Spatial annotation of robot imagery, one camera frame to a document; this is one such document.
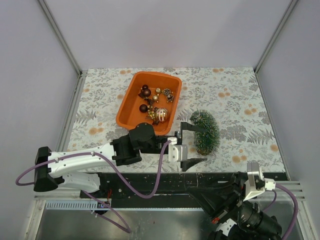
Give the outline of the small green christmas tree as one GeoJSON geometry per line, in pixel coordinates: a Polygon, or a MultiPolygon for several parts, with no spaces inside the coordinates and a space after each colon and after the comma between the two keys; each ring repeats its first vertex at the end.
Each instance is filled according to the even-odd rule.
{"type": "Polygon", "coordinates": [[[194,132],[194,145],[200,155],[215,153],[220,147],[220,129],[214,116],[207,110],[196,110],[190,117],[191,123],[205,131],[194,132]]]}

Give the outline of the orange plastic bin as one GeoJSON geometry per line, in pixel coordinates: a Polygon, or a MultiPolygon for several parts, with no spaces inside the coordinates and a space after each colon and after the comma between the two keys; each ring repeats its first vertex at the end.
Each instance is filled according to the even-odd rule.
{"type": "Polygon", "coordinates": [[[124,95],[118,113],[116,123],[127,130],[134,129],[140,123],[151,124],[156,135],[166,135],[173,125],[178,106],[182,81],[176,76],[155,71],[139,71],[133,76],[124,95]],[[151,91],[149,97],[143,97],[142,86],[147,85],[151,91]],[[167,102],[163,95],[163,89],[169,88],[174,95],[173,102],[167,102]],[[158,96],[158,102],[153,101],[153,96],[158,96]],[[148,111],[140,112],[140,105],[148,106],[148,111]],[[156,118],[156,110],[166,108],[170,118],[165,122],[159,122],[156,118]]]}

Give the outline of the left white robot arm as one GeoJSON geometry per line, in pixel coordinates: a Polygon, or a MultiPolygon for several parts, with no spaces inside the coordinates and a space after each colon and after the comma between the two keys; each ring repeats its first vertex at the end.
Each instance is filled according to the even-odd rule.
{"type": "Polygon", "coordinates": [[[128,134],[104,145],[73,152],[51,151],[47,146],[37,151],[35,159],[35,192],[49,192],[58,187],[93,193],[102,198],[107,195],[109,186],[97,174],[84,173],[85,169],[110,166],[116,170],[119,166],[128,166],[142,160],[142,154],[167,156],[169,163],[180,163],[182,171],[188,164],[202,161],[189,158],[188,147],[183,144],[183,131],[208,133],[208,130],[187,122],[180,124],[180,130],[173,136],[156,135],[153,126],[143,122],[131,129],[128,134]]]}

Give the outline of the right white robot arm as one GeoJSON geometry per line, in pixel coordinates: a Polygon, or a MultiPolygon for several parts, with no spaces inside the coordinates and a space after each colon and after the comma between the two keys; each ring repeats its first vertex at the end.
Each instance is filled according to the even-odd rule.
{"type": "Polygon", "coordinates": [[[257,203],[246,199],[249,177],[234,173],[225,183],[190,186],[187,193],[217,227],[209,240],[280,240],[282,227],[275,216],[268,216],[257,203]]]}

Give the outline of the large striped gold bauble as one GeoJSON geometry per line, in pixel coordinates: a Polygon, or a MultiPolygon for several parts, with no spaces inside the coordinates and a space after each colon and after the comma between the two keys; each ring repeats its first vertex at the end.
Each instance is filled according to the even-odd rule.
{"type": "Polygon", "coordinates": [[[158,108],[155,116],[159,122],[163,123],[170,119],[170,112],[167,108],[158,108]]]}

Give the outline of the dark brown bauble lower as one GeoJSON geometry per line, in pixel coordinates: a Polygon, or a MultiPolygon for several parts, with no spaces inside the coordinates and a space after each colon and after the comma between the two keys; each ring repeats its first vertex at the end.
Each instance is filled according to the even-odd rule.
{"type": "Polygon", "coordinates": [[[140,111],[141,113],[146,113],[146,112],[148,111],[148,106],[147,106],[146,104],[141,104],[141,105],[139,106],[139,111],[140,111]]]}

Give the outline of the gold pine cone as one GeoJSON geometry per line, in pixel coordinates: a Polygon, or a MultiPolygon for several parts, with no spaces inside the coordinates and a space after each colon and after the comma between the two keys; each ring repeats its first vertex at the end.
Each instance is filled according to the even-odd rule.
{"type": "Polygon", "coordinates": [[[165,96],[166,98],[166,101],[168,103],[172,103],[174,101],[174,95],[173,95],[173,92],[169,89],[169,88],[165,88],[163,89],[162,91],[163,95],[165,96]]]}

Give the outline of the floral table mat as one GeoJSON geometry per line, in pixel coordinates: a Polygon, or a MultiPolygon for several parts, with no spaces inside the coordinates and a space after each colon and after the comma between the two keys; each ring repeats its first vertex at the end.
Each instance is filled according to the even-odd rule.
{"type": "MultiPolygon", "coordinates": [[[[189,122],[196,110],[207,110],[220,131],[219,149],[189,169],[191,173],[244,172],[258,162],[264,172],[283,173],[277,140],[251,67],[159,68],[182,81],[171,127],[189,122]]],[[[116,115],[138,68],[91,68],[84,75],[68,151],[93,148],[125,134],[116,115]]]]}

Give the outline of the small dark brown bauble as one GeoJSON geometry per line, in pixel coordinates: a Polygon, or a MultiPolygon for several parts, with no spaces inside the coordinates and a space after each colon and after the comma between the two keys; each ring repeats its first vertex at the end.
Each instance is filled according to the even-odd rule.
{"type": "Polygon", "coordinates": [[[145,84],[141,87],[142,90],[148,89],[149,87],[145,84]]]}

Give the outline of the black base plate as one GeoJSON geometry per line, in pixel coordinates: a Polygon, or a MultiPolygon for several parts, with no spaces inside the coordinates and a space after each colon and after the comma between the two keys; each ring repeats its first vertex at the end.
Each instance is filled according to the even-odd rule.
{"type": "Polygon", "coordinates": [[[125,173],[123,177],[116,173],[99,173],[100,187],[92,193],[99,199],[109,199],[113,208],[160,209],[160,208],[199,208],[200,205],[184,192],[183,176],[185,173],[162,173],[155,194],[148,199],[133,192],[133,187],[142,195],[149,195],[155,187],[155,173],[125,173]]]}

